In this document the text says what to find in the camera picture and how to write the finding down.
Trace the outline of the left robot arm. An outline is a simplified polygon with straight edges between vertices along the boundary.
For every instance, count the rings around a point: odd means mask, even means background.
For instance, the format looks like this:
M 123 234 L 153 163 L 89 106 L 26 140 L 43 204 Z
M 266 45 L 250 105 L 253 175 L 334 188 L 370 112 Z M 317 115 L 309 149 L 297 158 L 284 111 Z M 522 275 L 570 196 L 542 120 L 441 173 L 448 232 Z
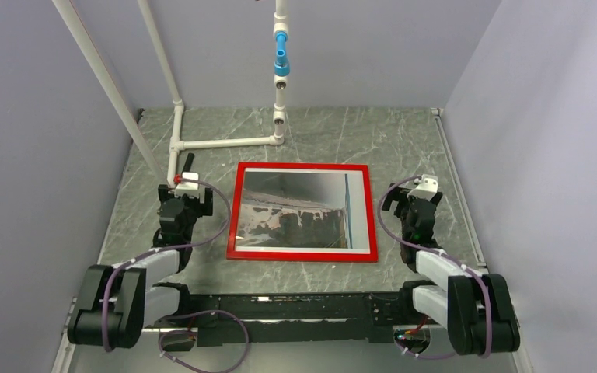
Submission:
M 199 218 L 213 214 L 218 189 L 206 182 L 200 185 L 202 197 L 175 197 L 160 186 L 159 229 L 152 247 L 122 263 L 95 264 L 86 270 L 67 327 L 70 343 L 111 352 L 133 347 L 142 330 L 162 318 L 172 326 L 190 320 L 188 287 L 164 280 L 187 266 L 196 247 L 194 226 Z

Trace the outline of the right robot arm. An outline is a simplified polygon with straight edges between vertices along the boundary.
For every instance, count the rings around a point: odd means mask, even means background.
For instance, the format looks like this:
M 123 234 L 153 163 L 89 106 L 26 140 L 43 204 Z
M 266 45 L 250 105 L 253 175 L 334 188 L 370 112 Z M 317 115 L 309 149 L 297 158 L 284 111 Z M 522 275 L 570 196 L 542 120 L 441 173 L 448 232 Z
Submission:
M 516 352 L 521 337 L 505 278 L 474 270 L 448 254 L 434 237 L 442 196 L 435 177 L 412 176 L 391 184 L 377 206 L 400 220 L 399 235 L 381 227 L 399 243 L 403 263 L 427 279 L 426 284 L 403 287 L 398 314 L 406 322 L 422 316 L 436 322 L 459 356 Z

